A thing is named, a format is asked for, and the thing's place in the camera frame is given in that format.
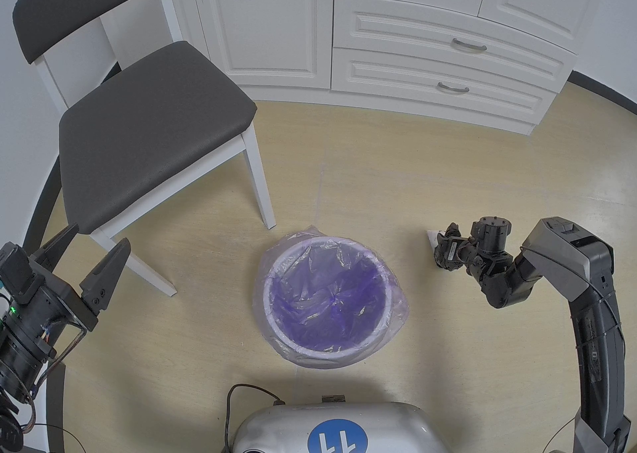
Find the chair leg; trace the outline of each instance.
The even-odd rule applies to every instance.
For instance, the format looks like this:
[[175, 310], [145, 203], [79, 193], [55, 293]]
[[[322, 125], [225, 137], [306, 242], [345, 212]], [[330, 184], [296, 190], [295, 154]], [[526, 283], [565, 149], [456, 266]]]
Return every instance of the chair leg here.
[[[97, 242], [102, 248], [106, 251], [110, 251], [115, 246], [115, 241], [113, 241], [108, 235], [106, 235], [101, 229], [96, 229], [92, 234], [91, 238], [93, 241]], [[174, 296], [177, 293], [177, 289], [173, 286], [171, 282], [160, 276], [153, 269], [148, 267], [144, 262], [139, 260], [133, 253], [128, 257], [126, 261], [126, 265], [131, 269], [135, 274], [139, 274], [143, 279], [145, 279], [148, 283], [157, 287], [164, 294], [169, 296]]]
[[261, 211], [263, 222], [267, 228], [270, 229], [276, 225], [275, 212], [272, 210], [270, 193], [267, 190], [266, 174], [263, 171], [263, 164], [261, 163], [261, 155], [259, 154], [259, 145], [257, 145], [257, 135], [254, 132], [254, 124], [251, 123], [250, 127], [243, 131], [241, 136], [243, 143], [245, 143], [243, 155], [245, 156], [248, 170], [250, 170], [252, 189], [254, 189], [254, 194], [257, 195], [257, 202], [259, 203], [259, 210]]

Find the drawer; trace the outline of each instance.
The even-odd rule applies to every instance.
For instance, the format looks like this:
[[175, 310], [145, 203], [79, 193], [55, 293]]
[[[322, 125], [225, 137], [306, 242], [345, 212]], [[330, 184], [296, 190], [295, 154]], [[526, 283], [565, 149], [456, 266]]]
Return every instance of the drawer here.
[[332, 51], [332, 90], [435, 103], [529, 123], [540, 122], [556, 95], [448, 62], [342, 48]]
[[334, 0], [334, 47], [441, 60], [553, 92], [562, 90], [577, 58], [498, 23], [394, 0]]

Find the floor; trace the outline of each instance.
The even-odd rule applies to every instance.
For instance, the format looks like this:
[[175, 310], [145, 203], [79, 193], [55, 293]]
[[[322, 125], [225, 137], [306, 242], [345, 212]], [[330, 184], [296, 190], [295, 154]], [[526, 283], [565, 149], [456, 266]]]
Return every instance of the floor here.
[[[221, 451], [226, 393], [237, 382], [288, 403], [341, 393], [406, 401], [431, 416], [456, 453], [541, 452], [579, 407], [568, 306], [543, 280], [526, 302], [495, 310], [463, 271], [436, 268], [426, 230], [454, 221], [468, 234], [482, 215], [513, 223], [512, 253], [551, 215], [614, 246], [625, 413], [637, 417], [636, 115], [567, 83], [530, 137], [292, 103], [260, 103], [255, 126], [274, 229], [262, 225], [236, 157], [125, 230], [178, 294], [168, 298], [126, 269], [98, 327], [68, 357], [64, 424], [87, 452]], [[411, 307], [389, 344], [348, 368], [298, 368], [275, 353], [252, 317], [261, 253], [311, 224], [376, 250]], [[64, 225], [60, 199], [47, 236]], [[78, 236], [57, 273], [77, 286], [102, 256]], [[270, 404], [238, 390], [231, 429]], [[549, 450], [571, 451], [572, 437], [570, 425]], [[70, 439], [66, 447], [80, 451]]]

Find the blue circular logo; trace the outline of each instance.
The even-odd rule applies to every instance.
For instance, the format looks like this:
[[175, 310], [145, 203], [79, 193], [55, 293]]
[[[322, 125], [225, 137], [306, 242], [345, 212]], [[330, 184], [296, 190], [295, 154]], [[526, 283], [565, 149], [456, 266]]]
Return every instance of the blue circular logo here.
[[367, 434], [354, 421], [330, 419], [316, 425], [308, 437], [310, 453], [365, 453]]

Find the drawer handle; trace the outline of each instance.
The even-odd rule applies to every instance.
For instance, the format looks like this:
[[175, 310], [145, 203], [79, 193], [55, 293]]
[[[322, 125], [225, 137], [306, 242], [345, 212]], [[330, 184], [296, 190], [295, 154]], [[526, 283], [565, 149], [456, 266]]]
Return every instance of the drawer handle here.
[[467, 48], [468, 50], [487, 51], [486, 46], [476, 46], [475, 44], [463, 43], [462, 41], [459, 41], [455, 37], [451, 39], [451, 43], [457, 44], [458, 46], [461, 46], [463, 48]]
[[455, 87], [450, 87], [449, 85], [445, 85], [443, 82], [438, 82], [438, 86], [439, 86], [441, 89], [444, 89], [444, 90], [446, 90], [446, 91], [452, 91], [452, 92], [462, 92], [463, 94], [464, 94], [465, 92], [468, 92], [468, 91], [469, 91], [469, 87], [465, 87], [465, 88], [463, 88], [463, 89], [457, 89], [457, 88], [455, 88]]

